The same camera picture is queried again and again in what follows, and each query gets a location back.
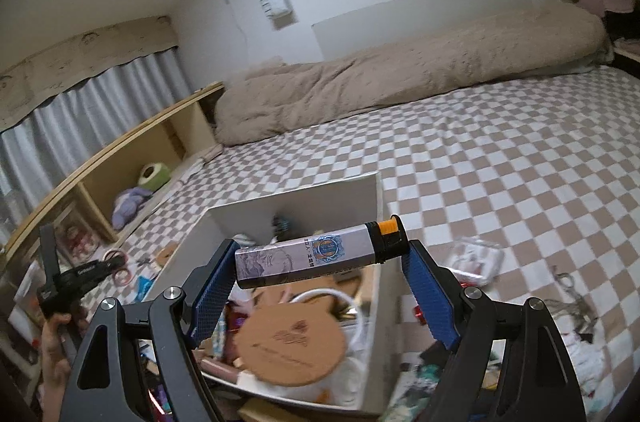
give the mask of human hand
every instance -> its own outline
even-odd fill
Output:
[[[82,307],[74,309],[74,322],[80,333],[88,328],[86,310]],[[53,314],[42,328],[42,381],[44,383],[44,417],[43,421],[57,421],[60,416],[62,397],[66,382],[71,373],[71,365],[62,350],[62,341],[58,335],[60,325],[68,324],[71,314]]]

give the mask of tape roll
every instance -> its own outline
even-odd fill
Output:
[[[155,162],[142,168],[138,178],[138,186],[150,191],[158,191],[169,180],[171,180],[171,172],[166,164]]]

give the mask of cardboard box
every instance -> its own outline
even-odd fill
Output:
[[[311,235],[318,229],[333,231],[390,217],[377,173],[209,208],[167,261],[146,299],[155,298],[171,285],[182,285],[195,267],[209,261],[225,238],[243,233],[260,244],[269,243],[273,236],[271,220],[274,215],[290,220],[300,236]],[[371,265],[363,273],[364,286],[360,296],[370,300],[362,351],[366,377],[364,387],[349,407],[292,400],[264,392],[257,384],[236,386],[208,377],[228,388],[280,404],[336,413],[382,413],[398,376],[396,323],[403,281],[399,259],[384,265]]]

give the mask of beige comforter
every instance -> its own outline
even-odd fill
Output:
[[[507,12],[448,32],[319,63],[268,68],[229,88],[216,106],[226,145],[407,103],[594,54],[602,22],[571,4]]]

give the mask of cork coaster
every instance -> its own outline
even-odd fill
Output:
[[[304,303],[257,309],[235,342],[245,367],[279,386],[306,386],[326,377],[341,362],[347,346],[334,317]]]

